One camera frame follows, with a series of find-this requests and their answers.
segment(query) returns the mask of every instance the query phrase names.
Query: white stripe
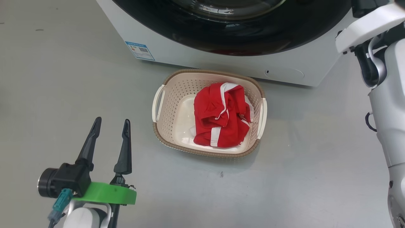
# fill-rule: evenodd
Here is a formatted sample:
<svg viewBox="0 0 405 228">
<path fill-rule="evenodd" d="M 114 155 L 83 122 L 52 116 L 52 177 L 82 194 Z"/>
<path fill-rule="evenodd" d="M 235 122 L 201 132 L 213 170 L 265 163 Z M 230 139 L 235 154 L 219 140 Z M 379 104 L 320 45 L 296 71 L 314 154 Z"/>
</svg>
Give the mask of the white stripe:
<svg viewBox="0 0 405 228">
<path fill-rule="evenodd" d="M 250 109 L 250 122 L 253 122 L 253 116 L 254 116 L 253 105 L 252 105 L 252 103 L 250 103 L 250 101 L 249 101 L 249 99 L 247 98 L 246 95 L 245 95 L 245 102 L 249 105 L 249 109 Z"/>
<path fill-rule="evenodd" d="M 218 139 L 220 138 L 221 127 L 211 128 L 211 146 L 218 146 Z"/>
<path fill-rule="evenodd" d="M 226 108 L 227 108 L 227 107 L 225 106 L 225 92 L 227 92 L 227 91 L 229 91 L 229 90 L 235 88 L 236 86 L 238 86 L 238 85 L 237 85 L 237 84 L 234 84 L 234 83 L 228 83 L 228 82 L 225 82 L 225 83 L 223 83 L 223 84 L 221 85 L 221 87 L 220 87 L 221 100 L 222 100 L 222 105 L 224 106 L 224 110 L 222 110 L 222 112 L 219 114 L 218 117 L 215 117 L 216 120 L 220 118 L 220 116 L 222 115 L 222 113 L 224 113 L 224 112 L 226 111 Z"/>
<path fill-rule="evenodd" d="M 241 121 L 244 122 L 247 126 L 249 126 L 249 123 L 246 120 L 241 119 Z"/>
</svg>

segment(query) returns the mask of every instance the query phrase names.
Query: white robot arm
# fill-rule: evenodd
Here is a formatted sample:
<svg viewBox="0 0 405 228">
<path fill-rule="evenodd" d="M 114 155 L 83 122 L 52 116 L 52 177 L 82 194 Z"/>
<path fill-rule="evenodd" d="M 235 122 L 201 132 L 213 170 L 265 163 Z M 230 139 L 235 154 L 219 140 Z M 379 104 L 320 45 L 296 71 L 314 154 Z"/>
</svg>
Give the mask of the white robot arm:
<svg viewBox="0 0 405 228">
<path fill-rule="evenodd" d="M 339 52 L 356 54 L 363 80 L 371 88 L 373 130 L 390 173 L 388 210 L 395 228 L 405 228 L 404 21 L 405 1 L 396 1 L 361 17 L 336 37 Z"/>
</svg>

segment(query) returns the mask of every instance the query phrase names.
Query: concrete floor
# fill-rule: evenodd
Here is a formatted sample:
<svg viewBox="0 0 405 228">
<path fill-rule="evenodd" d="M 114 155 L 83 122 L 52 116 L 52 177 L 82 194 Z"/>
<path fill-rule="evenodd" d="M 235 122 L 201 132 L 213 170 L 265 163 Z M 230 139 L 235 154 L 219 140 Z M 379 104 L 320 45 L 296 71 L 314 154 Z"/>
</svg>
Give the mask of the concrete floor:
<svg viewBox="0 0 405 228">
<path fill-rule="evenodd" d="M 153 96 L 179 67 L 135 59 L 95 0 L 1 0 L 0 53 L 2 227 L 47 227 L 53 200 L 38 195 L 38 177 L 74 162 L 97 116 L 93 181 L 112 179 L 132 123 L 126 179 L 138 198 L 118 227 L 391 226 L 388 169 L 364 123 L 369 89 L 352 55 L 317 88 L 260 82 L 269 105 L 260 147 L 226 160 L 156 139 Z"/>
</svg>

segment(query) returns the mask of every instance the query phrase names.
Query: blue connector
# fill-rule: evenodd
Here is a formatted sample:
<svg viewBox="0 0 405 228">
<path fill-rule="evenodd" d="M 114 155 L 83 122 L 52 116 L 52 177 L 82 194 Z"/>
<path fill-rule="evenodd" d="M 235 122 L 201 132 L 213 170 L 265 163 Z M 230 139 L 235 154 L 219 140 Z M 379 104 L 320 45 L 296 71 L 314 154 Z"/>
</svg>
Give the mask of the blue connector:
<svg viewBox="0 0 405 228">
<path fill-rule="evenodd" d="M 73 198 L 73 192 L 71 189 L 64 188 L 60 192 L 56 202 L 52 206 L 52 211 L 48 215 L 48 220 L 53 223 L 58 223 L 60 218 L 62 218 L 63 210 L 69 205 Z"/>
</svg>

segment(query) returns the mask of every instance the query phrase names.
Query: green mounting bracket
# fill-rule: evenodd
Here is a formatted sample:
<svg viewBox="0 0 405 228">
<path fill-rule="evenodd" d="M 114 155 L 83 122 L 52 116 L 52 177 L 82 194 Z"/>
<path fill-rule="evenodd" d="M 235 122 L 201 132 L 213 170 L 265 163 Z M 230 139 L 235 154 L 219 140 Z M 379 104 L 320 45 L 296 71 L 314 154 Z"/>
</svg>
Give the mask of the green mounting bracket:
<svg viewBox="0 0 405 228">
<path fill-rule="evenodd" d="M 118 185 L 91 182 L 83 197 L 73 199 L 96 203 L 135 204 L 136 191 Z"/>
</svg>

